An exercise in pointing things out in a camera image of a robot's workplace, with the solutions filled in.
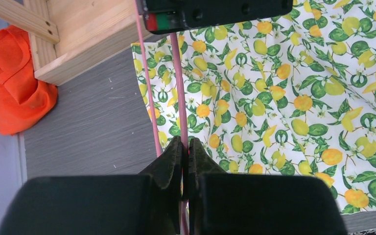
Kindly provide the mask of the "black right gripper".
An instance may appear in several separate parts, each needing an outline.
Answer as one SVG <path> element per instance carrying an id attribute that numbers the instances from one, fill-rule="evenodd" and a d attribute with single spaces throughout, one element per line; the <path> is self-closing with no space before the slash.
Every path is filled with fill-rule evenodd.
<path id="1" fill-rule="evenodd" d="M 283 16 L 293 0 L 137 0 L 150 33 L 161 35 Z"/>

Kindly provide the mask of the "thin pink wire hanger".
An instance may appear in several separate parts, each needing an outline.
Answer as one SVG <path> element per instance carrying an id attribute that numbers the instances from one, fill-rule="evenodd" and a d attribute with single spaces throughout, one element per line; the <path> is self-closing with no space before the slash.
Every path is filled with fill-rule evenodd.
<path id="1" fill-rule="evenodd" d="M 152 108 L 154 105 L 153 96 L 151 92 L 151 84 L 148 75 L 148 66 L 145 54 L 145 46 L 144 40 L 142 35 L 142 26 L 141 26 L 141 16 L 143 14 L 142 11 L 138 9 L 138 1 L 134 1 L 134 8 L 136 14 L 136 23 L 138 29 L 138 36 L 139 42 L 141 44 L 141 54 L 142 54 L 142 61 L 144 72 L 147 78 L 147 85 L 148 85 L 148 98 L 149 98 L 149 105 Z M 182 67 L 181 67 L 181 57 L 180 57 L 180 48 L 178 44 L 178 37 L 175 32 L 170 34 L 171 39 L 171 46 L 172 46 L 172 55 L 173 55 L 173 64 L 176 72 L 176 85 L 177 85 L 177 92 L 178 92 L 178 108 L 179 108 L 179 117 L 180 120 L 180 136 L 181 136 L 181 143 L 182 143 L 182 180 L 184 183 L 187 182 L 188 177 L 185 175 L 188 173 L 188 130 L 187 130 L 187 115 L 186 115 L 186 100 L 185 100 L 185 90 L 183 85 L 183 77 L 182 77 Z M 188 195 L 188 187 L 183 185 L 182 187 L 183 194 L 182 194 L 182 202 L 181 202 L 181 233 L 184 235 L 189 234 L 189 219 L 188 219 L 188 212 L 187 212 L 187 203 L 188 200 L 186 196 Z"/>

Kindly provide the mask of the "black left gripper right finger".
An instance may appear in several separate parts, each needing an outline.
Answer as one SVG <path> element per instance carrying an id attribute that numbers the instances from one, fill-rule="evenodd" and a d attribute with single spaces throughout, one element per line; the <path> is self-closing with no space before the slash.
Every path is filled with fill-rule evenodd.
<path id="1" fill-rule="evenodd" d="M 188 157 L 192 235 L 345 235 L 330 189 L 309 176 L 225 172 L 191 139 Z"/>

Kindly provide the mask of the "lemon print skirt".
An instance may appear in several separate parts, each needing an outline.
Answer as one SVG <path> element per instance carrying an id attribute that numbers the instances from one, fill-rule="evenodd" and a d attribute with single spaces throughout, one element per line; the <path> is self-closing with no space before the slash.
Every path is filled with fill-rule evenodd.
<path id="1" fill-rule="evenodd" d="M 376 211 L 376 0 L 177 33 L 189 138 L 230 173 L 314 176 Z"/>

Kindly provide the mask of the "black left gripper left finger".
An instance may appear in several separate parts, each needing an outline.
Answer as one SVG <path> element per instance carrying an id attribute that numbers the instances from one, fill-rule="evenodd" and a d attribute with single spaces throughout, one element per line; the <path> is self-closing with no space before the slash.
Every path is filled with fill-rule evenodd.
<path id="1" fill-rule="evenodd" d="M 0 235 L 176 235 L 181 231 L 182 142 L 138 174 L 47 176 L 28 180 Z"/>

